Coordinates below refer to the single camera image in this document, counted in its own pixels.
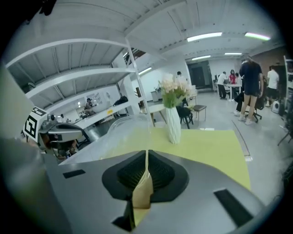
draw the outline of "ceiling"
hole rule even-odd
[[[188,37],[211,32],[222,36],[187,42]],[[271,40],[248,38],[246,32]],[[131,47],[146,52],[139,58],[143,61],[139,70],[178,54],[186,60],[204,55],[222,58],[225,52],[255,54],[283,45],[275,23],[250,0],[58,0],[51,15],[36,14],[29,24],[23,23],[3,60],[21,87],[62,80],[69,72],[81,74],[31,97],[35,105],[46,108],[127,75],[82,75],[87,69],[111,67],[117,55],[125,53],[119,45],[126,43],[125,37]]]

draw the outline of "fluorescent light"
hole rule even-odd
[[[151,67],[149,67],[149,68],[147,68],[147,69],[145,69],[145,70],[141,71],[141,72],[140,72],[140,73],[138,73],[138,74],[140,75],[140,74],[142,74],[142,73],[145,73],[145,72],[149,71],[150,69],[152,69],[152,68],[151,68]]]
[[[270,40],[270,37],[263,36],[260,34],[251,33],[251,32],[246,33],[245,36],[246,37],[253,37],[253,38],[257,38],[257,39],[261,39],[261,40],[265,40],[265,41]]]
[[[242,53],[225,53],[225,55],[242,55]]]
[[[206,58],[209,58],[210,55],[207,55],[207,56],[201,56],[201,57],[197,57],[197,58],[193,58],[192,61],[194,60],[198,60],[198,59],[206,59]]]
[[[187,41],[192,42],[195,40],[200,40],[200,39],[209,38],[209,37],[220,37],[221,35],[222,35],[221,32],[213,32],[213,33],[202,34],[202,35],[198,35],[198,36],[194,36],[194,37],[189,37],[189,38],[187,38]]]

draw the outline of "floor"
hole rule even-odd
[[[204,111],[200,113],[199,127],[194,117],[191,129],[213,128],[214,130],[234,130],[245,155],[252,192],[268,205],[282,193],[282,173],[293,159],[293,141],[289,137],[279,146],[278,142],[286,132],[281,117],[267,107],[258,113],[263,116],[258,123],[246,126],[233,115],[236,109],[234,102],[220,100],[216,92],[200,93],[197,104],[206,105],[206,121]],[[164,126],[159,113],[154,114],[156,127]]]

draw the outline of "white vase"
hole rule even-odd
[[[173,144],[178,144],[181,138],[181,124],[178,112],[175,107],[166,108],[166,112],[169,139]]]

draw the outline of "shoe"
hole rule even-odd
[[[251,125],[252,123],[253,121],[251,119],[249,118],[246,119],[246,122],[245,122],[246,125]]]
[[[239,119],[238,119],[239,121],[245,121],[246,120],[246,118],[245,118],[245,116],[244,115],[242,115],[242,114],[240,114],[240,117],[239,117]]]
[[[240,116],[240,112],[239,111],[234,111],[234,115],[235,116]]]

